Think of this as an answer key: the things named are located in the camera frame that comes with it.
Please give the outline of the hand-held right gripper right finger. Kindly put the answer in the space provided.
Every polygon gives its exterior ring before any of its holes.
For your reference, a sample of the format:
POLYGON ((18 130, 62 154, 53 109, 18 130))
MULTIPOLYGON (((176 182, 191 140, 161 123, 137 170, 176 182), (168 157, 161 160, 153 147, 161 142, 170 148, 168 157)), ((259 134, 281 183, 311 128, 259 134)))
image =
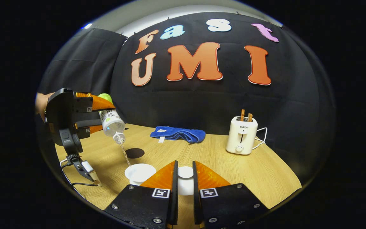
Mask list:
POLYGON ((245 184, 230 184, 198 161, 192 168, 194 222, 201 229, 247 229, 269 212, 245 184))

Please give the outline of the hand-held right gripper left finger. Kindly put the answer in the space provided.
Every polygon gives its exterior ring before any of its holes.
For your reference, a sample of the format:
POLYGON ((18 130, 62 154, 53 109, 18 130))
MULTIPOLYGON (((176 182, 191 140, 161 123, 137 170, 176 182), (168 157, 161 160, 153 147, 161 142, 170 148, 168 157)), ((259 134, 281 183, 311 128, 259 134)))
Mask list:
POLYGON ((178 221, 178 161, 141 185, 127 185, 104 210, 132 229, 171 229, 178 221))

